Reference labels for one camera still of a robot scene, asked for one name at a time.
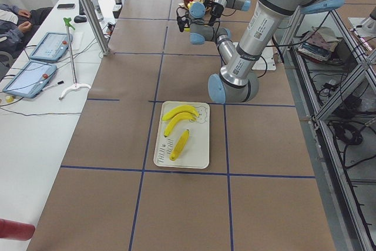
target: yellow banana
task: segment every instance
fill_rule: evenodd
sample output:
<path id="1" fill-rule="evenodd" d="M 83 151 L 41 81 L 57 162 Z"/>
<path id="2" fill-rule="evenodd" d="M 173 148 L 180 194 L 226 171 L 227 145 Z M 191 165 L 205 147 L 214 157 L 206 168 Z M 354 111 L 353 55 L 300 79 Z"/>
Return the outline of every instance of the yellow banana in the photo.
<path id="1" fill-rule="evenodd" d="M 186 145 L 188 141 L 188 138 L 189 138 L 189 130 L 186 129 L 180 136 L 179 140 L 176 142 L 176 145 L 171 152 L 171 155 L 170 155 L 171 161 L 175 161 L 179 157 L 180 153 L 183 151 L 184 146 Z"/>
<path id="2" fill-rule="evenodd" d="M 182 112 L 191 113 L 192 115 L 194 115 L 196 117 L 199 116 L 199 113 L 198 113 L 198 111 L 196 110 L 195 107 L 193 107 L 191 105 L 180 105 L 178 107 L 173 108 L 172 110 L 169 110 L 167 113 L 165 113 L 162 117 L 162 120 L 167 121 L 167 120 L 171 119 L 172 117 L 174 117 L 177 114 L 182 113 Z"/>
<path id="3" fill-rule="evenodd" d="M 164 136 L 165 138 L 168 137 L 173 130 L 173 128 L 176 126 L 176 124 L 181 120 L 196 120 L 196 117 L 193 116 L 191 113 L 188 112 L 182 112 L 174 116 L 172 120 L 169 122 L 169 124 L 164 129 Z"/>

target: table surface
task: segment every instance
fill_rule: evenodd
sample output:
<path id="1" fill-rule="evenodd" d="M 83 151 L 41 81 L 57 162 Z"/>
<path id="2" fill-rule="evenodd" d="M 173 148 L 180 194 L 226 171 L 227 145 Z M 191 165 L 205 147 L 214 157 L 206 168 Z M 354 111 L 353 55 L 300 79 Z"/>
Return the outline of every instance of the table surface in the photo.
<path id="1" fill-rule="evenodd" d="M 75 9 L 57 10 L 56 6 L 62 3 L 75 3 Z M 114 22 L 112 7 L 114 0 L 99 0 L 104 21 L 100 22 L 105 28 L 108 22 Z M 30 45 L 36 45 L 47 32 L 66 32 L 63 17 L 72 19 L 79 13 L 78 0 L 59 0 L 51 11 L 43 25 L 30 41 Z M 92 84 L 98 67 L 102 60 L 100 47 L 96 43 L 89 22 L 76 24 L 74 33 L 82 35 L 80 45 L 73 53 L 82 52 L 88 45 L 91 47 L 75 58 L 76 74 L 78 82 Z M 23 68 L 28 59 L 23 52 L 12 66 L 8 74 L 16 74 Z M 64 100 L 58 98 L 62 91 L 73 84 L 72 69 L 69 53 L 67 52 L 60 63 L 56 75 L 49 85 L 59 81 L 64 84 L 47 89 L 34 99 L 23 99 L 13 105 L 0 109 L 0 121 L 2 131 L 0 140 L 2 150 L 0 160 L 0 218 L 27 222 L 36 225 L 47 200 L 49 191 L 64 157 L 66 148 L 76 127 L 79 115 L 43 115 L 22 116 L 5 112 L 3 109 L 30 114 L 40 113 L 81 113 L 85 104 L 88 90 L 80 89 L 67 94 Z M 9 82 L 4 79 L 0 83 L 3 89 Z M 2 102 L 6 104 L 7 94 L 0 93 Z M 0 240 L 0 250 L 16 251 L 26 250 L 29 242 L 17 242 L 13 240 Z"/>
<path id="2" fill-rule="evenodd" d="M 126 0 L 111 53 L 101 64 L 77 61 L 79 81 L 92 89 L 69 94 L 64 105 L 54 99 L 67 83 L 36 98 L 47 112 L 80 112 L 85 104 L 78 123 L 78 115 L 64 115 L 22 117 L 21 124 L 2 113 L 9 125 L 4 217 L 36 224 L 50 193 L 30 251 L 335 250 L 283 65 L 260 79 L 251 102 L 211 103 L 207 78 L 220 57 L 214 44 L 192 46 L 179 33 L 181 1 Z M 248 25 L 252 1 L 251 11 L 221 23 L 233 41 Z M 164 101 L 209 103 L 208 168 L 153 163 Z M 41 111 L 36 104 L 12 110 Z M 14 136 L 28 146 L 14 145 Z"/>

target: banana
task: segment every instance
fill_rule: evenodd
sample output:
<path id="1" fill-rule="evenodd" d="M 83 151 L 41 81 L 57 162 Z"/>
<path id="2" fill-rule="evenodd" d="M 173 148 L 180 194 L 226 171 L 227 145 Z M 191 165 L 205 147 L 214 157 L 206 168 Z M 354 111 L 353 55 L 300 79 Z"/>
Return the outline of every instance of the banana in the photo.
<path id="1" fill-rule="evenodd" d="M 168 137 L 173 130 L 173 128 L 176 126 L 176 124 L 181 120 L 196 120 L 196 117 L 193 116 L 191 113 L 188 112 L 182 112 L 174 116 L 172 120 L 169 122 L 169 124 L 164 129 L 164 136 L 165 138 Z"/>
<path id="2" fill-rule="evenodd" d="M 180 105 L 178 107 L 173 108 L 172 110 L 169 110 L 167 113 L 165 113 L 162 117 L 162 120 L 168 121 L 172 117 L 174 117 L 177 114 L 182 113 L 182 112 L 191 113 L 192 115 L 194 115 L 196 117 L 199 116 L 199 113 L 198 113 L 198 111 L 196 110 L 195 107 L 193 107 L 191 105 Z"/>
<path id="3" fill-rule="evenodd" d="M 171 152 L 171 155 L 170 155 L 171 161 L 175 161 L 179 157 L 179 155 L 184 149 L 184 146 L 186 145 L 188 141 L 188 138 L 189 138 L 189 130 L 186 129 L 180 136 L 179 140 L 176 142 L 176 145 Z"/>

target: white stand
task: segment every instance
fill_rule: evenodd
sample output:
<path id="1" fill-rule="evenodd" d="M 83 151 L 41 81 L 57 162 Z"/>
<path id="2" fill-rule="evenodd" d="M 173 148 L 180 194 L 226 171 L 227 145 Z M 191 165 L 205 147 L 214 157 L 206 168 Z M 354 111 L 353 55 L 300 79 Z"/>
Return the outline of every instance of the white stand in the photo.
<path id="1" fill-rule="evenodd" d="M 66 33 L 68 35 L 68 47 L 69 47 L 69 54 L 70 54 L 70 65 L 72 66 L 73 85 L 63 90 L 63 92 L 61 93 L 61 96 L 59 97 L 59 100 L 62 100 L 69 91 L 77 91 L 80 88 L 88 88 L 88 89 L 91 88 L 91 86 L 88 85 L 87 83 L 77 83 L 75 63 L 73 61 L 71 35 L 69 33 L 69 25 L 66 25 Z"/>

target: green clip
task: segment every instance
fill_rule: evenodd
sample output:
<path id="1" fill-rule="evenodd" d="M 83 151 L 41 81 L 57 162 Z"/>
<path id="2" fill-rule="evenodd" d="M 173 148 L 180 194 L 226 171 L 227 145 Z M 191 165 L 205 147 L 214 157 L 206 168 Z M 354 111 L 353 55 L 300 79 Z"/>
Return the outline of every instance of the green clip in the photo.
<path id="1" fill-rule="evenodd" d="M 63 19 L 64 19 L 64 23 L 66 26 L 70 26 L 72 29 L 76 30 L 75 27 L 71 25 L 72 18 L 63 18 Z"/>

